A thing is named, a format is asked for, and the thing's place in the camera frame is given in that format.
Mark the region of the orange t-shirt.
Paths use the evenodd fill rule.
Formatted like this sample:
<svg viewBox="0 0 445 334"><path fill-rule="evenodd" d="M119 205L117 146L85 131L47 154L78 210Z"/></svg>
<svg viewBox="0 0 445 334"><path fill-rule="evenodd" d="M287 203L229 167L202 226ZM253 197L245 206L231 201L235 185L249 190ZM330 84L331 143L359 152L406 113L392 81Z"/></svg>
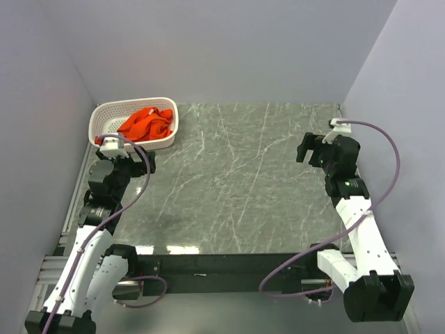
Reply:
<svg viewBox="0 0 445 334"><path fill-rule="evenodd" d="M160 140L171 135L172 109L145 107L133 113L118 129L118 133L133 142Z"/></svg>

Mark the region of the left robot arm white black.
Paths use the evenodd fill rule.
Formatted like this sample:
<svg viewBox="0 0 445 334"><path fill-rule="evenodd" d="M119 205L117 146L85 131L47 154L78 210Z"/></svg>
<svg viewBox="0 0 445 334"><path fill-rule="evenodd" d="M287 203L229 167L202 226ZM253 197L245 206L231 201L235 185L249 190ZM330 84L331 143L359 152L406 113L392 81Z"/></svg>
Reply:
<svg viewBox="0 0 445 334"><path fill-rule="evenodd" d="M113 234L131 178L153 174L156 154L141 150L128 157L97 156L89 169L72 251L42 309L28 313L28 333L95 333L116 285L138 273L135 247L114 244Z"/></svg>

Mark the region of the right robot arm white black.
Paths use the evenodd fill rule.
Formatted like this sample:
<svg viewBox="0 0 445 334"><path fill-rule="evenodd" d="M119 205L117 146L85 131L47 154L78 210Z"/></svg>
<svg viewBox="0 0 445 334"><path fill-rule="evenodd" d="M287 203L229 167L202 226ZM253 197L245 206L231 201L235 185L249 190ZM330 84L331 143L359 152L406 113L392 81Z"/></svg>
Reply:
<svg viewBox="0 0 445 334"><path fill-rule="evenodd" d="M353 322L400 321L414 292L411 276L393 261L372 210L364 180L357 174L359 143L338 135L326 141L307 132L297 148L296 161L312 152L309 165L322 168L325 190L340 216L355 255L351 265L334 249L320 250L305 260L306 272L315 278L326 273L343 294L348 318Z"/></svg>

